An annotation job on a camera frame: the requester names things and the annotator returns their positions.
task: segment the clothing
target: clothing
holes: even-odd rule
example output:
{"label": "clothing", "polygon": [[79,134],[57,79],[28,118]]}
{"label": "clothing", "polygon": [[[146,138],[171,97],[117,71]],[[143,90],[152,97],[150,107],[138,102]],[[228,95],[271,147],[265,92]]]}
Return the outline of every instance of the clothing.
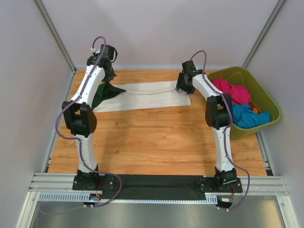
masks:
{"label": "clothing", "polygon": [[270,122],[270,113],[257,114],[247,104],[232,104],[233,123],[241,128],[249,129]]}
{"label": "clothing", "polygon": [[176,92],[176,81],[131,83],[114,86],[126,92],[103,101],[94,108],[94,112],[191,105],[189,95],[183,91]]}
{"label": "clothing", "polygon": [[212,83],[223,93],[230,94],[233,104],[248,105],[251,101],[250,93],[243,85],[230,85],[227,80],[220,77],[215,79]]}
{"label": "clothing", "polygon": [[100,84],[92,101],[92,109],[99,106],[102,101],[116,97],[122,92],[125,92],[125,90],[117,88],[111,85],[109,82]]}
{"label": "clothing", "polygon": [[252,111],[254,111],[255,113],[258,113],[258,109],[255,107],[252,108]]}

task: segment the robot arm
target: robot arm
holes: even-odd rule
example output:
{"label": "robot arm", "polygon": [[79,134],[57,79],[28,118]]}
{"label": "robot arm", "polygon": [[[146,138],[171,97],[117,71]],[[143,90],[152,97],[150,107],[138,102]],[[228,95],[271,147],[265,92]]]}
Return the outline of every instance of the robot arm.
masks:
{"label": "robot arm", "polygon": [[[205,72],[197,70],[193,61],[187,61],[182,64],[183,71],[180,73],[176,90],[179,89],[193,94],[195,89],[203,95],[207,100],[206,105],[206,122],[211,127],[217,153],[216,175],[220,184],[235,182],[237,174],[234,166],[228,160],[232,161],[230,148],[230,127],[227,127],[230,122],[230,117],[225,107],[223,98],[220,94],[223,92],[218,90],[207,78]],[[224,97],[232,112],[232,100],[229,94],[224,94]]]}
{"label": "robot arm", "polygon": [[[97,118],[91,109],[92,101],[100,83],[109,82],[116,76],[111,63],[111,60],[114,58],[114,52],[116,52],[116,50],[114,47],[109,45],[106,45],[100,62],[97,63],[97,67],[91,73],[100,54],[100,50],[93,53],[93,55],[87,60],[85,76],[79,86],[79,89],[72,97],[71,101],[76,100],[80,94],[82,94],[82,96],[77,102],[75,102],[64,112],[66,127],[74,136],[82,141],[82,156],[86,162],[86,165],[92,170],[96,171],[98,170],[98,165],[94,156],[93,133],[97,126]],[[88,76],[90,76],[90,79],[84,87]],[[62,108],[65,108],[68,104],[69,102],[64,102],[62,104]],[[84,179],[83,176],[85,173],[89,174],[87,175],[87,178],[89,180],[92,179],[95,174],[88,170],[88,168],[86,168],[85,165],[81,162],[79,143],[79,140],[76,140],[79,157],[77,174],[81,173],[82,179]]]}

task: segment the dark green cloth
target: dark green cloth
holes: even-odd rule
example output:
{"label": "dark green cloth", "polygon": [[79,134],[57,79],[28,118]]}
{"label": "dark green cloth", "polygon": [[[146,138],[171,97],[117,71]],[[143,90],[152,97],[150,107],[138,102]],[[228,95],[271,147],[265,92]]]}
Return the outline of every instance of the dark green cloth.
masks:
{"label": "dark green cloth", "polygon": [[95,109],[104,100],[116,97],[120,93],[125,92],[124,89],[117,88],[109,82],[102,83],[98,86],[92,102],[92,109]]}

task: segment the metal floor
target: metal floor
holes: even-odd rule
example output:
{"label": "metal floor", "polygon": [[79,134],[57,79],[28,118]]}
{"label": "metal floor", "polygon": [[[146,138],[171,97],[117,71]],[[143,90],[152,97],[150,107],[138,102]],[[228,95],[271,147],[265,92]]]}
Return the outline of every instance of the metal floor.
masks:
{"label": "metal floor", "polygon": [[[237,203],[242,196],[235,196]],[[36,206],[31,228],[284,228],[276,196],[248,196],[240,208],[224,212],[213,205],[110,203],[45,216]],[[58,213],[81,205],[76,202],[42,202],[41,209]]]}

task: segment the pink cloth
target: pink cloth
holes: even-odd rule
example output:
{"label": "pink cloth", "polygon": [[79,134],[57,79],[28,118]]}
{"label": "pink cloth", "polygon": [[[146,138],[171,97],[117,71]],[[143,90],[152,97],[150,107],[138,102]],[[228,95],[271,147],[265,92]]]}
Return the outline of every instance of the pink cloth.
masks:
{"label": "pink cloth", "polygon": [[250,93],[243,85],[230,85],[228,81],[223,78],[217,78],[212,83],[223,93],[230,94],[232,103],[236,105],[248,105],[251,101]]}

